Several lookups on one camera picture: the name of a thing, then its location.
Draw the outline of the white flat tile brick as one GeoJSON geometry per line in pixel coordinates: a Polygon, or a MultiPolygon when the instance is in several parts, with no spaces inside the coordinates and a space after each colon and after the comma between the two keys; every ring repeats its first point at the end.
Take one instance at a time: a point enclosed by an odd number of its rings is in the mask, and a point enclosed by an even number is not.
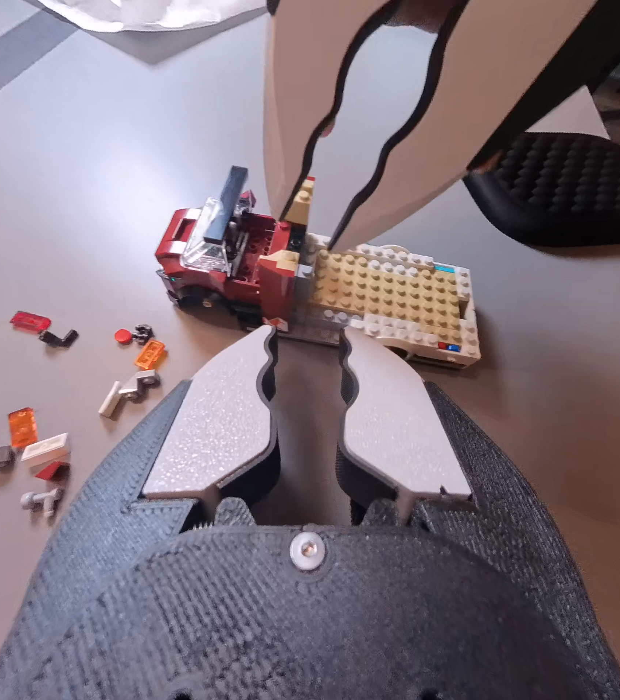
{"type": "Polygon", "coordinates": [[[115,381],[108,391],[104,401],[98,409],[99,416],[103,418],[110,419],[113,413],[121,401],[120,391],[122,388],[122,383],[120,381],[115,381]]]}

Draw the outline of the light grey tap brick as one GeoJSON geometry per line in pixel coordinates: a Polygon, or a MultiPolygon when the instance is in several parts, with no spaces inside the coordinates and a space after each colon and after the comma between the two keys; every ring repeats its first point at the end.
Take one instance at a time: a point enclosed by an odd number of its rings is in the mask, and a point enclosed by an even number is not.
{"type": "Polygon", "coordinates": [[[51,520],[57,512],[63,495],[64,490],[60,487],[42,493],[25,493],[20,498],[20,506],[25,511],[36,512],[41,510],[43,517],[51,520]]]}

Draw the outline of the white paper bag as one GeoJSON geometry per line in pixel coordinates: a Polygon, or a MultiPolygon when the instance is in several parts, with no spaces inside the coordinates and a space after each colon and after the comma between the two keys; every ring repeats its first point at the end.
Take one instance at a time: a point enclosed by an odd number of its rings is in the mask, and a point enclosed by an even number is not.
{"type": "Polygon", "coordinates": [[[212,27],[245,13],[266,11],[265,1],[40,1],[80,29],[183,31],[212,27]]]}

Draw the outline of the orange transparent plate brick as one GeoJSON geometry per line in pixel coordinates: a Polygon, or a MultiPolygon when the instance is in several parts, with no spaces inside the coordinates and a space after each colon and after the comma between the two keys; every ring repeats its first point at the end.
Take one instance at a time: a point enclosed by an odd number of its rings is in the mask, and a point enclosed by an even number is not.
{"type": "Polygon", "coordinates": [[[163,342],[150,339],[143,345],[133,363],[141,371],[155,370],[165,357],[166,352],[163,342]]]}
{"type": "Polygon", "coordinates": [[[24,407],[8,414],[10,444],[16,450],[38,442],[38,430],[34,409],[24,407]]]}

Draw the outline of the grey bracket brick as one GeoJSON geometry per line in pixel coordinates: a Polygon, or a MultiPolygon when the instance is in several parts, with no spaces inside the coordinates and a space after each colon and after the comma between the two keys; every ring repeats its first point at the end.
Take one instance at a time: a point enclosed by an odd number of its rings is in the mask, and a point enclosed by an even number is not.
{"type": "Polygon", "coordinates": [[[160,384],[161,378],[156,370],[142,370],[125,381],[117,395],[121,400],[139,403],[144,400],[148,390],[157,388],[160,384]]]}

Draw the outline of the white slope brick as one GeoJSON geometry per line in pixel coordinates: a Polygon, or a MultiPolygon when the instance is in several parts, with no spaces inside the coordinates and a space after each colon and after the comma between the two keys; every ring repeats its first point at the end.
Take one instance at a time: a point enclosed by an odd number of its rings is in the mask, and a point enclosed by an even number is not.
{"type": "Polygon", "coordinates": [[[69,433],[60,433],[53,437],[27,445],[21,454],[20,464],[26,468],[37,468],[43,464],[65,460],[70,456],[69,433]]]}

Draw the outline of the toy brick truck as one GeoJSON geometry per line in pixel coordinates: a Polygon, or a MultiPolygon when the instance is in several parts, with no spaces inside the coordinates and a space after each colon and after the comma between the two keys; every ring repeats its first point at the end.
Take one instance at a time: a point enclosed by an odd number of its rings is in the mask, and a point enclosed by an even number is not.
{"type": "Polygon", "coordinates": [[[339,345],[353,327],[407,361],[456,369],[480,360],[468,269],[401,246],[330,250],[307,231],[315,179],[306,177],[289,214],[254,213],[247,169],[233,166],[218,197],[178,209],[155,252],[157,275],[182,310],[219,305],[244,331],[339,345]]]}

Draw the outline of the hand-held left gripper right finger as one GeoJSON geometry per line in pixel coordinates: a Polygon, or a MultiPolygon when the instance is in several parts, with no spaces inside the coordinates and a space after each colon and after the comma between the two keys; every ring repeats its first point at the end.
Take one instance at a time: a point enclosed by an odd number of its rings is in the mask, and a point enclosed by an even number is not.
{"type": "Polygon", "coordinates": [[[343,453],[394,492],[402,521],[420,500],[468,501],[472,488],[418,372],[357,328],[342,341],[351,380],[343,453]]]}

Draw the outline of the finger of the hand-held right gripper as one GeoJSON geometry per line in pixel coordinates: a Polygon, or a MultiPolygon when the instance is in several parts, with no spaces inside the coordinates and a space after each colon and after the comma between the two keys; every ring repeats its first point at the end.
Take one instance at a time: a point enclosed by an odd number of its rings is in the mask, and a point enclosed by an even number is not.
{"type": "Polygon", "coordinates": [[[445,42],[433,97],[391,148],[375,191],[340,223],[347,250],[402,223],[463,178],[469,164],[593,7],[594,1],[469,1],[445,42]]]}
{"type": "Polygon", "coordinates": [[[264,176],[281,220],[311,168],[317,140],[339,112],[353,57],[397,1],[268,1],[264,63],[264,176]]]}

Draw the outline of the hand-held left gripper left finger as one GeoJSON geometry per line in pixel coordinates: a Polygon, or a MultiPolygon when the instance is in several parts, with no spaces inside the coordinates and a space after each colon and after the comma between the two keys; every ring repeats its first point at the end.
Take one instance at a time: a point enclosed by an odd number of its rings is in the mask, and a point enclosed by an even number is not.
{"type": "Polygon", "coordinates": [[[261,326],[209,360],[187,392],[143,485],[149,501],[194,499],[212,515],[227,497],[253,505],[280,477],[276,329],[261,326]]]}

